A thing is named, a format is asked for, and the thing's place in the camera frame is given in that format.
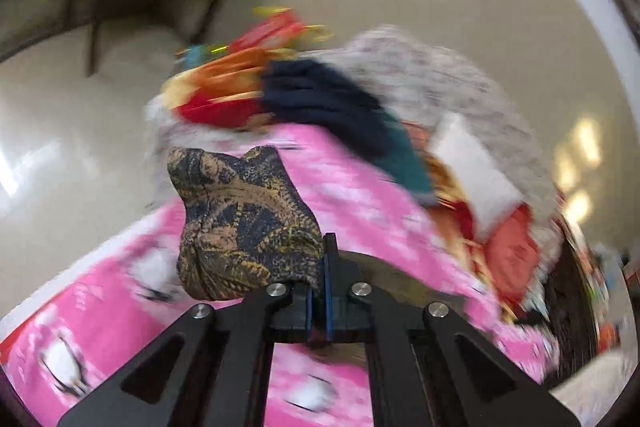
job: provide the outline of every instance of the floral patterned sheet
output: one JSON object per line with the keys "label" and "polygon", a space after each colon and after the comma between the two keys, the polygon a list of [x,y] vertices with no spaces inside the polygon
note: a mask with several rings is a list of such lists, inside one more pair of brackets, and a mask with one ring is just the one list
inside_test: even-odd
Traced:
{"label": "floral patterned sheet", "polygon": [[[554,341],[533,328],[501,323],[495,295],[442,249],[430,218],[385,173],[312,126],[283,124],[234,153],[256,144],[279,149],[321,230],[337,233],[341,248],[380,257],[435,289],[466,296],[470,321],[491,331],[496,346],[535,380],[553,367]],[[5,371],[44,427],[53,427],[194,304],[175,272],[183,225],[182,202],[165,204],[151,229],[119,245],[21,331]],[[368,387],[362,369],[323,365],[303,347],[278,345],[265,425],[371,426]]]}

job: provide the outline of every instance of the pink penguin print cloth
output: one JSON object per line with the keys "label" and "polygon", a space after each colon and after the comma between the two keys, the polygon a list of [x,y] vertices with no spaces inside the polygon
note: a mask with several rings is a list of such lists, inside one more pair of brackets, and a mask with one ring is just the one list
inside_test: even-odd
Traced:
{"label": "pink penguin print cloth", "polygon": [[[384,172],[314,126],[283,124],[252,146],[260,144],[279,149],[322,232],[335,232],[340,248],[380,257],[434,289],[466,296],[471,323],[493,332],[498,349],[534,380],[541,381],[557,363],[553,340],[535,329],[500,322],[495,295],[444,252],[430,218]],[[155,229],[95,264],[19,335],[5,371],[44,427],[54,427],[70,407],[195,304],[175,272],[183,225],[184,207],[176,198],[161,209]],[[279,344],[265,426],[313,425],[372,426],[367,374],[349,364],[317,362],[304,347]]]}

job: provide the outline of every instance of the glossy tile floor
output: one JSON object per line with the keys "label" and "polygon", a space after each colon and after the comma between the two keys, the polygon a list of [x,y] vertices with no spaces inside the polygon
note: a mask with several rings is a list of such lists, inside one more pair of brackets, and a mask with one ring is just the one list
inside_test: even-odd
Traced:
{"label": "glossy tile floor", "polygon": [[[577,0],[226,0],[210,41],[237,36],[260,5],[296,7],[331,28],[330,45],[393,23],[467,55],[537,131],[587,238],[632,244],[636,125],[605,34]],[[178,42],[139,21],[107,29],[89,79],[85,29],[0,64],[0,313],[146,212],[142,109]]]}

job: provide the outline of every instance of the black and brown patterned fabric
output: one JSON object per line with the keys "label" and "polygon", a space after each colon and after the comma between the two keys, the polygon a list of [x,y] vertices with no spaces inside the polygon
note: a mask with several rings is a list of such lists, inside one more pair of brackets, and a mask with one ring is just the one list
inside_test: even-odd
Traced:
{"label": "black and brown patterned fabric", "polygon": [[276,281],[318,287],[322,235],[273,147],[241,158],[170,152],[186,208],[178,275],[194,299],[227,300]]}

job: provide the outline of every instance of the screw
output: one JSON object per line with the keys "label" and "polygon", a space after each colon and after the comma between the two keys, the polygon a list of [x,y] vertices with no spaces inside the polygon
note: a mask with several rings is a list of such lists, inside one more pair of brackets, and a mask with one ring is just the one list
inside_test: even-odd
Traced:
{"label": "screw", "polygon": [[356,282],[351,286],[351,291],[358,297],[366,297],[371,293],[371,285],[366,282]]}
{"label": "screw", "polygon": [[437,317],[439,319],[449,313],[449,307],[443,302],[432,302],[429,304],[428,310],[433,317]]}
{"label": "screw", "polygon": [[191,317],[194,319],[203,319],[211,312],[211,306],[207,306],[206,304],[196,304],[193,308],[191,308]]}
{"label": "screw", "polygon": [[271,297],[280,297],[281,295],[284,295],[286,292],[287,292],[287,287],[281,282],[274,282],[273,284],[270,284],[267,286],[267,293]]}

